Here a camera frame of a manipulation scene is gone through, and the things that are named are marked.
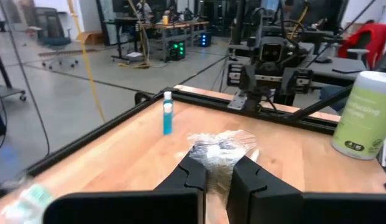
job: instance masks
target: concrete floor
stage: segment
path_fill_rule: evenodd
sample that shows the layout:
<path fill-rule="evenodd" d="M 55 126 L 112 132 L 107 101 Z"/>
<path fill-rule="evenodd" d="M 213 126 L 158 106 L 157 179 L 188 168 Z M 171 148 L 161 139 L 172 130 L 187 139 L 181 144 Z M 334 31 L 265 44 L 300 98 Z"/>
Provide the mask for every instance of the concrete floor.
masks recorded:
<path fill-rule="evenodd" d="M 9 41 L 9 34 L 0 33 L 0 54 L 14 87 L 27 89 L 26 82 L 17 64 L 14 50 Z M 103 122 L 91 93 L 87 80 L 85 63 L 82 55 L 76 56 L 80 64 L 76 68 L 67 66 L 48 71 L 42 68 L 38 53 L 48 52 L 38 46 L 25 34 L 15 34 L 17 49 L 21 55 L 23 69 L 31 85 L 32 93 L 37 100 L 40 113 L 45 123 L 50 152 L 67 145 L 80 136 L 97 128 Z M 110 55 L 116 53 L 114 47 L 88 47 L 98 52 L 89 54 L 93 78 L 101 106 L 107 120 L 125 112 L 134 106 L 136 91 L 157 93 L 167 86 L 174 86 L 186 80 L 192 74 L 219 61 L 225 53 L 222 44 L 202 49 L 187 49 L 186 59 L 171 62 L 166 67 L 152 61 L 153 68 L 136 70 L 118 67 Z M 79 50 L 79 43 L 73 43 L 69 49 Z M 221 79 L 218 78 L 222 61 L 207 69 L 201 75 L 188 81 L 185 85 L 217 90 Z M 226 93 L 233 94 L 236 88 L 226 88 Z M 318 93 L 297 96 L 295 106 L 305 107 L 318 100 Z M 27 101 L 22 102 L 19 96 L 10 96 L 3 100 L 7 115 L 7 135 L 0 150 L 0 182 L 12 178 L 29 165 L 42 159 L 48 150 L 44 132 L 39 123 L 37 112 L 27 92 Z M 331 109 L 325 112 L 334 113 Z"/>

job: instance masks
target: desk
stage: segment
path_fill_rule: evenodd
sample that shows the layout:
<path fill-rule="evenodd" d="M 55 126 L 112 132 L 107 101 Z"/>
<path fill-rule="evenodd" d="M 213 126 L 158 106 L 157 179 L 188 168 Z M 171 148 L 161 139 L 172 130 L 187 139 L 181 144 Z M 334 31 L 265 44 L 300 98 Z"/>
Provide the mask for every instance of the desk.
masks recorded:
<path fill-rule="evenodd" d="M 308 55 L 301 63 L 300 67 L 306 67 L 316 56 Z M 309 68 L 313 70 L 314 82 L 326 83 L 330 85 L 348 86 L 354 83 L 360 72 L 343 74 L 332 71 L 333 68 L 348 68 L 351 70 L 366 71 L 364 63 L 360 60 L 348 58 L 331 57 L 332 63 L 312 63 Z"/>
<path fill-rule="evenodd" d="M 131 26 L 131 27 L 133 27 L 135 29 L 135 36 L 134 36 L 134 45 L 135 46 L 134 47 L 135 47 L 135 52 L 138 52 L 137 51 L 138 32 L 136 31 L 136 23 L 137 23 L 137 21 L 139 21 L 139 20 L 137 18 L 133 18 L 133 17 L 125 17 L 125 18 L 118 18 L 118 19 L 115 19 L 115 20 L 112 20 L 112 21 L 104 21 L 105 24 L 111 24 L 111 25 L 115 25 L 116 26 L 116 37 L 117 37 L 117 51 L 118 51 L 118 55 L 112 55 L 111 56 L 112 58 L 129 61 L 128 58 L 124 58 L 124 56 L 122 56 L 122 47 L 121 47 L 122 43 L 121 43 L 121 37 L 119 35 L 119 29 L 122 26 Z"/>
<path fill-rule="evenodd" d="M 187 40 L 187 24 L 174 23 L 174 24 L 142 24 L 145 29 L 160 29 L 161 30 L 161 44 L 162 44 L 162 60 L 167 61 L 168 57 L 168 43 L 173 40 Z M 182 35 L 168 35 L 170 29 L 183 29 Z"/>
<path fill-rule="evenodd" d="M 187 86 L 177 88 L 232 98 Z M 174 105 L 173 134 L 162 134 L 162 102 L 158 101 L 47 169 L 35 181 L 57 197 L 72 192 L 150 190 L 187 153 L 189 134 L 243 129 L 257 138 L 260 156 L 256 162 L 299 190 L 386 193 L 386 174 L 379 163 L 342 155 L 331 147 L 330 136 L 178 101 Z M 291 112 L 298 109 L 277 107 Z M 331 114 L 313 116 L 339 120 Z M 13 199 L 12 195 L 0 199 L 0 212 Z"/>
<path fill-rule="evenodd" d="M 197 21 L 184 21 L 185 24 L 190 26 L 190 46 L 194 47 L 194 37 L 207 31 L 208 21 L 197 22 Z M 203 29 L 196 29 L 196 27 L 203 26 Z"/>

